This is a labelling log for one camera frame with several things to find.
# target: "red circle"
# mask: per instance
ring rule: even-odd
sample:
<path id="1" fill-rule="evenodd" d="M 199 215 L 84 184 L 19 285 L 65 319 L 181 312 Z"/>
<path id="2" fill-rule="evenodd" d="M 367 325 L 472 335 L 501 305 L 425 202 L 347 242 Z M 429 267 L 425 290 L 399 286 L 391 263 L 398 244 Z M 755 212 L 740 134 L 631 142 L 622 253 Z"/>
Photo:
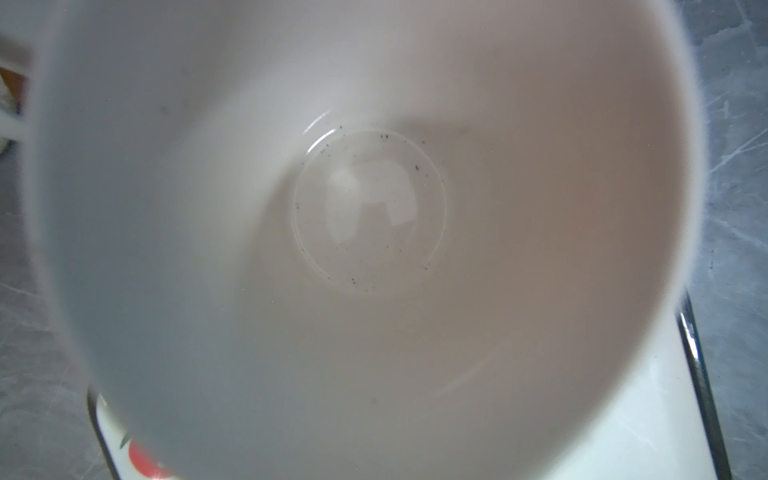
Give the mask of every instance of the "red circle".
<path id="1" fill-rule="evenodd" d="M 133 440 L 131 440 L 131 444 L 128 446 L 128 458 L 131 459 L 134 468 L 147 478 L 160 479 L 173 476 L 168 470 L 160 467 L 157 461 L 147 455 Z"/>

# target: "brown object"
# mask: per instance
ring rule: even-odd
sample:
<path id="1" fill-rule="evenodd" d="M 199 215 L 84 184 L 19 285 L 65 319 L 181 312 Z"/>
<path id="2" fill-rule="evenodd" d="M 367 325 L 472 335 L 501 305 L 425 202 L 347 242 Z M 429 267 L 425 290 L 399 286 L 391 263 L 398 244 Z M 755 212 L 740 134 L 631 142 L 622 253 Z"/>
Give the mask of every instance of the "brown object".
<path id="1" fill-rule="evenodd" d="M 27 79 L 14 71 L 5 70 L 4 68 L 0 68 L 0 78 L 2 78 L 5 84 L 8 85 L 8 90 L 11 91 L 11 95 L 13 95 L 13 98 L 15 98 L 18 104 L 21 105 Z"/>

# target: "mug handle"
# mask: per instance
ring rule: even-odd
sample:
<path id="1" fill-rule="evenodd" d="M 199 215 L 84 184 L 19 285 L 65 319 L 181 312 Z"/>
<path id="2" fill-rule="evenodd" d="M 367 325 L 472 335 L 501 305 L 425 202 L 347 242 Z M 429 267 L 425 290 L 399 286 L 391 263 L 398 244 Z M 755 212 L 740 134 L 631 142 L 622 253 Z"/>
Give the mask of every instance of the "mug handle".
<path id="1" fill-rule="evenodd" d="M 27 76 L 31 52 L 0 35 L 0 67 Z M 0 137 L 20 141 L 24 137 L 22 118 L 13 111 L 0 108 Z"/>

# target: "inner wall of cup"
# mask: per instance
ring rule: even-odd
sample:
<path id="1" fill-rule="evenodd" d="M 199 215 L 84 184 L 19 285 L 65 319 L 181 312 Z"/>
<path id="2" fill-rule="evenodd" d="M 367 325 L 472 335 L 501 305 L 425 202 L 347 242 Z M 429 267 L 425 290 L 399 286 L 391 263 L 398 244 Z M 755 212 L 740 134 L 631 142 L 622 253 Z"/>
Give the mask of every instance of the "inner wall of cup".
<path id="1" fill-rule="evenodd" d="M 646 7 L 542 3 L 248 3 L 167 77 L 80 59 L 88 128 L 41 148 L 55 282 L 106 292 L 67 315 L 148 445 L 233 475 L 501 478 L 603 398 L 670 275 L 684 127 Z M 95 48 L 174 58 L 114 8 L 125 38 Z M 139 412 L 121 369 L 172 388 Z M 201 435 L 222 428 L 249 447 Z"/>

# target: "white ceramic cup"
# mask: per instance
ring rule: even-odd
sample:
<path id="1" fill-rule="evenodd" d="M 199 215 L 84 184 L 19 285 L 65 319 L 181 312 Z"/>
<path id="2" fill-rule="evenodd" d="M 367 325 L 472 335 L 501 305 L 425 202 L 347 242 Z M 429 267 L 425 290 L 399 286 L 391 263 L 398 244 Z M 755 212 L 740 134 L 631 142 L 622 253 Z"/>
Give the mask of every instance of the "white ceramic cup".
<path id="1" fill-rule="evenodd" d="M 525 478 L 671 321 L 700 213 L 661 0 L 63 2 L 41 281 L 190 478 Z"/>

